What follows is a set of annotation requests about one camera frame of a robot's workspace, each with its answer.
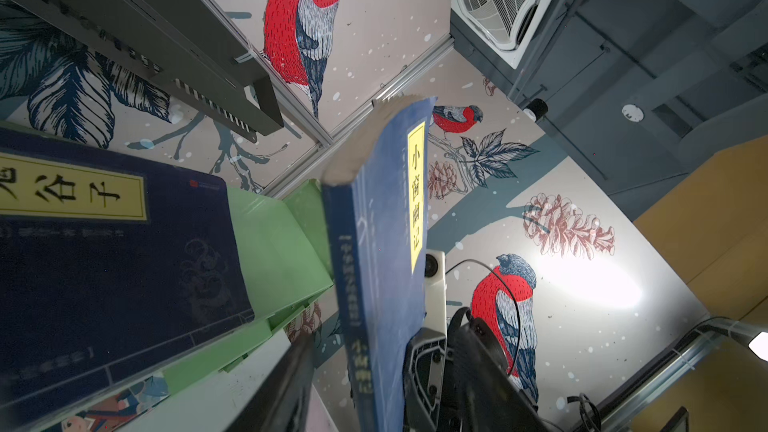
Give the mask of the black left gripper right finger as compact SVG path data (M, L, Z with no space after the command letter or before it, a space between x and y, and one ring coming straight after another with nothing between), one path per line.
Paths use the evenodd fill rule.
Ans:
M547 429L525 394L510 382L505 353L485 322L474 318L451 337L462 431Z

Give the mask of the colourful illustrated large book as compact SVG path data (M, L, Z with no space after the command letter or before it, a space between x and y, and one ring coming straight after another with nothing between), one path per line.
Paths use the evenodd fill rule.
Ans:
M157 373L62 419L48 427L47 431L115 431L152 410L169 395L164 375Z

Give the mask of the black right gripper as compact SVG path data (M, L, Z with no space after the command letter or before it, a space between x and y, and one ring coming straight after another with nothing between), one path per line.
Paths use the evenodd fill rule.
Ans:
M454 354L445 334L422 327L406 348L405 431L455 431Z

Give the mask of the blue book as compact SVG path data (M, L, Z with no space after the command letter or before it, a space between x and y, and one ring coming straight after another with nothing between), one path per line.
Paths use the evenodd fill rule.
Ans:
M28 430L251 322L215 176L1 133L1 427Z
M331 157L322 194L349 380L364 431L399 431L425 312L427 135L435 98L382 101Z

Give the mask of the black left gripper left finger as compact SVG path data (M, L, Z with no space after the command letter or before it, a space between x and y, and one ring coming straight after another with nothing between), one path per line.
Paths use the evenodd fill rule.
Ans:
M226 431L304 431L314 373L313 350L311 336L301 333Z

